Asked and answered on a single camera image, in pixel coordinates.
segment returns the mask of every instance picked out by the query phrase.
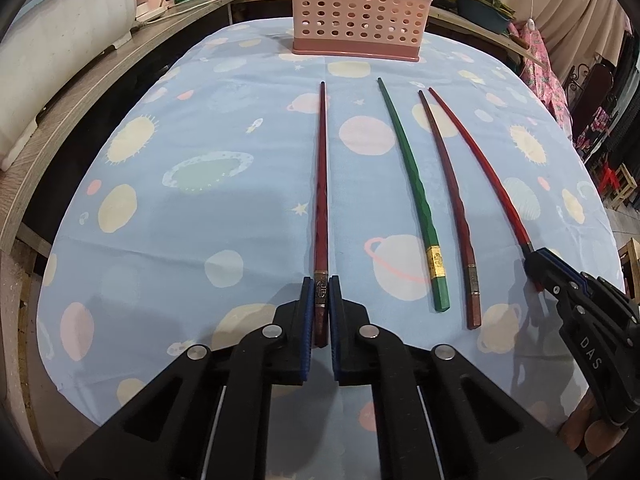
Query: wooden countertop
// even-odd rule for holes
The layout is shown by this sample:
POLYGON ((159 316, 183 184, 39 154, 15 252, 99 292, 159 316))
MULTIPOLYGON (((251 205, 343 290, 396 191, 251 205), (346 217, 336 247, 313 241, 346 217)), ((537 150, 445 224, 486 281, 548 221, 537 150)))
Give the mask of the wooden countertop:
POLYGON ((130 68, 168 38, 234 0, 192 0, 176 6, 157 23, 140 28, 132 39, 76 76, 46 111, 5 173, 0 171, 0 250, 11 253, 24 212, 42 175, 78 121, 130 68))
MULTIPOLYGON (((236 0, 236 2, 259 2, 261 0, 236 0)), ((522 48, 519 44, 514 43, 506 36, 501 34, 495 34, 490 30, 486 30, 485 28, 476 25, 475 23, 466 20, 458 16, 457 14, 450 12, 444 9, 437 9, 436 7, 431 7, 429 11, 429 21, 435 22, 437 25, 441 25, 446 28, 450 28, 452 30, 456 30, 458 32, 462 32, 463 34, 471 34, 472 36, 478 36, 487 40, 491 43, 498 44, 504 47, 506 50, 510 50, 519 56, 525 57, 526 59, 532 60, 537 65, 542 66, 542 63, 536 59, 532 54, 529 53, 528 50, 522 48)))

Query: beige curtain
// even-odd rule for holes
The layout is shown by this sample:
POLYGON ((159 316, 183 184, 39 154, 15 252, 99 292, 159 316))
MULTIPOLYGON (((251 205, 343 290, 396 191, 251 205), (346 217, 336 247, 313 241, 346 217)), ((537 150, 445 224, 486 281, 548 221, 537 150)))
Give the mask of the beige curtain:
MULTIPOLYGON (((531 0, 502 1, 517 20, 529 18, 531 0)), ((618 63, 626 16, 617 0, 533 0, 533 19, 560 81, 573 65, 591 66, 597 54, 618 63)))

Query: basket base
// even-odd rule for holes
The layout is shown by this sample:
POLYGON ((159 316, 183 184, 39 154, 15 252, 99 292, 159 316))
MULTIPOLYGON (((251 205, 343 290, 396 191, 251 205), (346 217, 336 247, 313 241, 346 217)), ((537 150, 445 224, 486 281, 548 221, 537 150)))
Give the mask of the basket base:
POLYGON ((419 49, 419 46, 369 43, 368 41, 294 38, 291 51, 304 56, 355 56, 415 62, 420 59, 419 49))

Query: chopstick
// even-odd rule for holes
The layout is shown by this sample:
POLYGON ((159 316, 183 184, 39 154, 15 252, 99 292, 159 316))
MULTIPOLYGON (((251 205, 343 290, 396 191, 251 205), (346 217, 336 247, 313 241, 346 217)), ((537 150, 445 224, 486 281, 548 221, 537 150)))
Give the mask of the chopstick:
POLYGON ((520 216, 518 215, 516 208, 514 208, 513 203, 511 203, 511 199, 509 198, 509 195, 504 190, 504 187, 502 186, 500 179, 495 174, 494 168, 492 168, 491 164, 489 164, 489 161, 486 160, 484 153, 478 147, 478 145, 474 141, 471 134, 464 127, 460 119, 456 117, 455 113, 451 111, 451 108, 447 106, 446 102, 443 101, 442 97, 440 97, 433 88, 429 88, 429 92, 431 93, 431 95, 435 97, 438 104, 449 116, 449 119, 451 119, 451 121, 456 125, 456 128, 460 132, 460 135, 462 135, 463 139, 465 139, 469 148, 471 149, 473 154, 476 156, 476 159, 478 160, 478 163, 482 167, 482 170, 484 171, 484 174, 489 180, 489 183, 491 183, 491 186, 494 188, 494 191, 498 196, 498 199, 500 200, 500 204, 502 204, 502 209, 504 210, 505 214, 507 215, 507 218, 509 219, 509 222, 511 223, 511 227, 513 229, 514 234, 516 235, 516 239, 518 240, 520 248, 522 249, 522 253, 525 256, 527 256, 529 253, 532 253, 533 245, 531 245, 531 240, 529 238, 529 235, 527 234, 527 230, 522 224, 522 220, 520 220, 520 216))
POLYGON ((406 138, 404 129, 398 117, 398 113, 394 108, 394 105, 389 97, 386 87, 381 78, 378 78, 378 85, 382 92, 382 97, 385 100, 386 109, 391 116, 391 122, 393 123, 394 130, 396 131, 396 137, 398 138, 398 145, 402 153, 402 160, 404 160, 404 167, 409 177, 409 183, 411 185, 411 191, 414 196, 415 208, 418 214, 418 223, 420 224, 420 233, 422 234, 422 241, 424 242, 424 249, 427 257, 427 265, 429 267, 429 274, 431 277, 431 287, 433 289, 433 301, 436 311, 444 312, 449 309, 449 292, 447 290, 447 278, 442 263, 442 253, 440 252, 440 246, 438 244, 438 235, 431 219, 431 210, 427 203, 427 197, 424 193, 424 186, 420 180, 420 173, 418 172, 418 166, 415 163, 414 154, 411 151, 411 146, 406 138))
POLYGON ((478 286, 476 256, 474 254, 474 248, 471 245, 469 225, 466 223, 465 206, 460 198, 460 189, 458 188, 456 174, 453 171, 449 153, 447 153, 447 147, 444 144, 444 140, 442 140, 442 134, 440 133, 438 123, 433 116, 431 107, 429 106, 427 98, 424 96, 422 90, 420 90, 418 94, 420 95, 420 101, 422 101, 424 112, 427 114, 427 119, 429 120, 431 133, 433 134, 433 139, 436 142, 438 154, 440 155, 440 161, 442 163, 442 169, 444 170, 445 179, 447 181, 447 188, 449 189, 453 216, 456 221, 456 230, 458 231, 460 259, 462 260, 462 271, 465 280, 466 327, 469 330, 474 330, 482 325, 482 312, 480 309, 480 288, 478 286))
POLYGON ((320 83, 318 121, 318 169, 316 173, 316 244, 314 246, 314 344, 323 348, 328 343, 328 310, 326 308, 329 279, 329 234, 326 193, 326 89, 320 83))

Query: dark red chopstick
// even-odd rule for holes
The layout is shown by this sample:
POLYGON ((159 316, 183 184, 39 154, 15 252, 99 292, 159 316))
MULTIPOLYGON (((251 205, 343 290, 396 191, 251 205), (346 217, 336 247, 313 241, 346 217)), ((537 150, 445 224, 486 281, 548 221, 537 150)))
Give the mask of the dark red chopstick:
POLYGON ((431 107, 429 106, 427 98, 424 96, 422 90, 420 90, 418 94, 420 95, 420 101, 424 107, 424 112, 427 114, 427 119, 429 120, 431 133, 433 134, 433 139, 435 140, 438 154, 440 155, 440 162, 447 181, 447 188, 449 189, 453 216, 456 221, 456 231, 458 231, 460 259, 462 260, 462 272, 465 280, 466 327, 469 330, 474 330, 482 325, 482 310, 480 308, 480 288, 478 285, 476 256, 474 254, 473 245, 471 244, 469 225, 466 223, 465 205, 462 203, 462 199, 460 198, 460 189, 458 188, 456 173, 453 170, 449 153, 447 153, 447 147, 444 144, 444 140, 442 140, 442 134, 440 133, 438 123, 433 116, 431 107))
POLYGON ((451 108, 447 106, 446 102, 443 101, 443 99, 438 95, 438 93, 433 88, 429 88, 429 92, 431 92, 431 95, 435 97, 438 104, 449 116, 449 119, 451 119, 451 121, 456 125, 456 127, 458 128, 458 131, 460 132, 460 135, 462 135, 462 137, 465 139, 469 148, 471 149, 473 154, 476 156, 476 159, 480 163, 480 166, 482 166, 482 170, 484 171, 484 174, 489 179, 491 186, 494 188, 494 191, 498 196, 500 203, 502 204, 502 208, 504 209, 504 212, 507 215, 509 222, 511 223, 511 227, 513 228, 513 232, 516 235, 516 238, 518 240, 518 243, 520 244, 520 248, 522 249, 523 254, 526 256, 527 254, 533 252, 533 246, 531 245, 531 240, 529 238, 529 235, 527 234, 527 230, 524 228, 524 225, 522 224, 522 220, 520 220, 520 216, 518 215, 518 212, 514 208, 513 203, 511 203, 511 199, 509 198, 509 195, 502 187, 502 183, 500 182, 500 179, 495 174, 494 168, 491 167, 491 164, 489 164, 489 161, 486 160, 484 153, 482 153, 482 150, 478 147, 478 145, 474 141, 471 134, 460 122, 460 120, 456 117, 455 113, 451 111, 451 108))
POLYGON ((329 279, 329 233, 326 196, 326 94, 320 83, 320 113, 318 122, 318 170, 316 173, 316 244, 314 247, 314 344, 322 348, 328 343, 328 310, 326 308, 329 279))

